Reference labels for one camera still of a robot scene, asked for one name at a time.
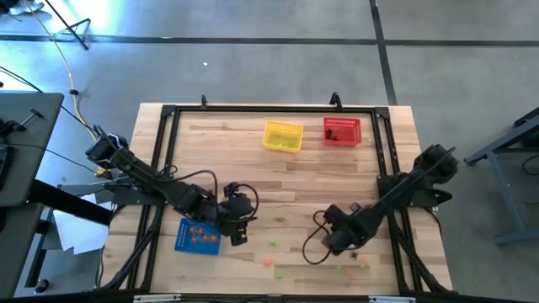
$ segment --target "gray floor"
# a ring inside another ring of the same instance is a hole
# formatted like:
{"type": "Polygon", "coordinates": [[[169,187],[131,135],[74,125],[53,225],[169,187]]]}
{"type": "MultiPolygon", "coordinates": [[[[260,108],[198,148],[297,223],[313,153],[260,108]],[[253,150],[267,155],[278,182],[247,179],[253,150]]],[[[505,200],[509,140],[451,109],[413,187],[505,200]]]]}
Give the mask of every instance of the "gray floor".
{"type": "MultiPolygon", "coordinates": [[[[70,23],[90,17],[91,31],[99,35],[375,37],[368,0],[52,2],[70,23]]],[[[387,39],[539,39],[539,4],[533,0],[379,0],[378,7],[387,39]]],[[[51,15],[41,15],[51,29],[60,28],[51,15]]],[[[35,20],[22,20],[20,24],[2,16],[0,34],[42,35],[35,20]]],[[[347,104],[387,104],[376,46],[93,44],[90,51],[76,44],[61,47],[83,94],[85,117],[127,138],[139,103],[198,102],[202,93],[210,102],[324,104],[332,91],[338,91],[347,104]]],[[[387,53],[398,104],[413,107],[423,148],[433,143],[456,146],[462,158],[539,104],[539,48],[388,47],[387,53]]],[[[65,67],[50,43],[0,42],[0,65],[43,90],[67,94],[69,89],[65,67]]],[[[0,77],[4,80],[6,88],[24,88],[0,77]]],[[[64,105],[72,109],[71,99],[64,105]]],[[[85,162],[83,153],[90,144],[84,128],[62,112],[49,148],[85,162]]],[[[515,183],[523,183],[518,160],[504,165],[515,183]]],[[[52,155],[45,156],[39,178],[53,184],[93,181],[87,171],[52,155]]],[[[490,168],[480,162],[476,167],[461,165],[445,186],[455,196],[440,207],[455,290],[537,300],[539,242],[494,245],[493,237],[512,227],[495,185],[490,168]]],[[[95,252],[77,257],[69,251],[52,253],[42,273],[54,284],[47,294],[91,288],[96,266],[95,252]]],[[[17,292],[30,294],[22,287],[17,292]]]]}

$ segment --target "gray table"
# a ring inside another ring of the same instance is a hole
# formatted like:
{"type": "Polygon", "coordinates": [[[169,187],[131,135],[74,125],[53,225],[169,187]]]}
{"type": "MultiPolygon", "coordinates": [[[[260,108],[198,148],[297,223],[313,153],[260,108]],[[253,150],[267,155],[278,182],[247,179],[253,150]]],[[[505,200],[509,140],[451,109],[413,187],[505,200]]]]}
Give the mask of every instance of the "gray table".
{"type": "MultiPolygon", "coordinates": [[[[30,109],[44,116],[33,118],[25,132],[13,132],[8,142],[46,148],[63,99],[60,93],[0,93],[2,120],[21,122],[30,115],[30,109]]],[[[0,298],[13,296],[43,210],[42,204],[25,202],[45,151],[31,146],[15,149],[9,175],[0,190],[0,206],[6,212],[5,227],[0,231],[0,298]]]]}

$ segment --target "blue tray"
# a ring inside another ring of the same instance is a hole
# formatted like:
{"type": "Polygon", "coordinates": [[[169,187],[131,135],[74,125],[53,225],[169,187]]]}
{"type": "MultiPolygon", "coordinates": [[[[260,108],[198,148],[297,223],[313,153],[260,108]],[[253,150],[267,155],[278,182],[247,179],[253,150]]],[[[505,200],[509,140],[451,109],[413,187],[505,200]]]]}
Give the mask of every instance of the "blue tray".
{"type": "Polygon", "coordinates": [[[205,223],[196,223],[187,218],[179,222],[174,250],[186,253],[219,254],[221,234],[205,223]]]}

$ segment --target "orange object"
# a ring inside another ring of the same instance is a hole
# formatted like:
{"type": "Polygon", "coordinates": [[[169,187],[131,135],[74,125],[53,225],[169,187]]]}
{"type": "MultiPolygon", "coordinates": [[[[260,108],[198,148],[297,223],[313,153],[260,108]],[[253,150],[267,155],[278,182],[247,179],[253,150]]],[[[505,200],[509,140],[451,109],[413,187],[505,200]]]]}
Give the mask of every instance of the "orange object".
{"type": "Polygon", "coordinates": [[[264,260],[264,266],[265,266],[265,267],[269,267],[269,266],[271,266],[271,264],[273,264],[273,260],[272,260],[272,259],[266,258],[266,259],[264,260]]]}

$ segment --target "wooden table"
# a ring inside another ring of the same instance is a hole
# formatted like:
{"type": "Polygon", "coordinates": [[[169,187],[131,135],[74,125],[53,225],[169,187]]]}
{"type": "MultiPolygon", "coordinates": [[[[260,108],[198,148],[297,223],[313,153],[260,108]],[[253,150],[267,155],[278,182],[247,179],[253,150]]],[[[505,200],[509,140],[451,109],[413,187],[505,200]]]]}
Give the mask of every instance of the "wooden table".
{"type": "MultiPolygon", "coordinates": [[[[131,140],[131,150],[148,163],[161,107],[162,104],[141,104],[131,140]]],[[[407,106],[395,106],[390,107],[390,113],[400,166],[403,171],[408,171],[420,154],[412,110],[407,106]]],[[[219,178],[220,190],[231,181],[249,183],[259,191],[261,204],[258,219],[249,223],[248,243],[232,247],[229,239],[224,237],[218,256],[175,252],[174,242],[182,216],[167,206],[157,247],[152,292],[398,293],[386,222],[359,251],[359,257],[368,260],[369,269],[358,268],[358,261],[351,259],[348,252],[338,257],[330,256],[318,266],[308,265],[302,257],[302,244],[316,228],[312,221],[316,210],[325,210],[332,203],[343,208],[352,202],[367,205],[377,198],[375,180],[379,172],[370,116],[331,114],[360,119],[363,142],[347,148],[323,144],[324,115],[328,114],[181,114],[173,155],[173,164],[179,168],[176,175],[211,169],[219,178]],[[304,125],[302,149],[296,154],[266,150],[262,146],[266,120],[304,125]],[[271,238],[277,240],[275,247],[270,245],[271,238]],[[274,261],[269,268],[263,265],[266,258],[274,261]],[[346,269],[350,269],[351,276],[345,274],[346,269]],[[277,271],[282,272],[283,279],[275,278],[277,271]]],[[[165,134],[169,133],[170,124],[165,134]]],[[[387,149],[383,131],[382,141],[387,149]]],[[[163,142],[162,158],[167,148],[167,136],[163,142]]],[[[212,189],[212,181],[207,176],[201,175],[187,182],[212,189]]],[[[113,220],[104,250],[102,284],[112,278],[131,253],[140,212],[140,206],[127,206],[113,220]]],[[[424,210],[410,210],[410,217],[419,256],[441,284],[451,289],[438,226],[424,210]]],[[[318,233],[307,245],[307,256],[312,260],[320,259],[327,252],[320,243],[322,237],[323,233],[318,233]]],[[[141,283],[146,258],[146,254],[141,258],[137,285],[141,283]]],[[[406,257],[403,257],[403,263],[408,284],[412,285],[406,257]]]]}

